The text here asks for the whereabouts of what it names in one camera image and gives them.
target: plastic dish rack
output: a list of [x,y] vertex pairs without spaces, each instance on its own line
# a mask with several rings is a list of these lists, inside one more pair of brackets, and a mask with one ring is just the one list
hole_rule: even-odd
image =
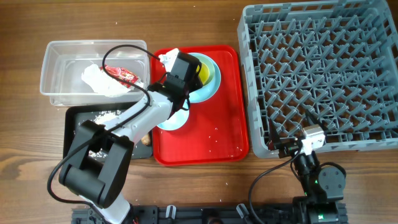
[[246,6],[238,26],[257,157],[268,150],[268,119],[282,138],[327,125],[320,152],[398,145],[397,31],[385,0]]

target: wood grain surface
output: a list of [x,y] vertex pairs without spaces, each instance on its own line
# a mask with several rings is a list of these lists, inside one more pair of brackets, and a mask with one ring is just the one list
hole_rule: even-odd
[[[152,52],[213,44],[238,51],[236,28],[244,6],[291,1],[1,1],[0,223],[69,223],[76,207],[56,202],[46,191],[47,177],[62,158],[67,110],[52,106],[39,93],[50,41],[142,39]],[[389,2],[392,9],[398,6]],[[344,202],[350,223],[398,222],[397,150],[331,152],[319,159],[347,170]],[[240,162],[203,166],[171,168],[154,159],[134,161],[123,193],[134,205],[236,205],[247,201],[258,174],[281,162],[253,153]],[[77,198],[58,181],[53,189],[61,197]],[[302,194],[285,167],[258,183],[254,201],[291,202]]]

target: black tray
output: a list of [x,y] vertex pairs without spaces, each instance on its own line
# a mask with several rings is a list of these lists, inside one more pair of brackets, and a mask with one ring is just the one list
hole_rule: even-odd
[[[74,106],[67,110],[65,115],[65,135],[63,138],[63,156],[68,154],[70,146],[72,145],[75,131],[81,123],[86,120],[94,120],[96,116],[103,111],[108,112],[124,112],[130,108],[134,103],[109,103],[103,105],[89,105],[89,106]],[[152,145],[146,146],[139,141],[135,146],[131,159],[146,159],[152,156]],[[91,156],[97,161],[105,161],[105,153],[100,151],[98,156]]]

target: red wrapper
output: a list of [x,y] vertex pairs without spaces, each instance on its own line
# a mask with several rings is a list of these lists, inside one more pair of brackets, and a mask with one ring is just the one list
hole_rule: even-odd
[[[135,83],[136,81],[139,80],[139,77],[135,75],[134,73],[130,72],[129,70],[125,68],[120,68],[120,67],[110,67],[105,65],[106,71],[111,74],[113,77],[120,78],[121,80],[130,82],[130,83]],[[120,82],[120,84],[124,85],[127,88],[130,88],[131,85],[125,84],[123,82]]]

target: small brown object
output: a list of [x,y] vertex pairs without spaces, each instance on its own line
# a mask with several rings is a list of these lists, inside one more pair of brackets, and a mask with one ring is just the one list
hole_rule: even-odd
[[150,140],[150,135],[149,133],[147,133],[146,135],[144,135],[144,137],[142,137],[141,142],[146,145],[146,146],[150,146],[152,144],[152,141]]

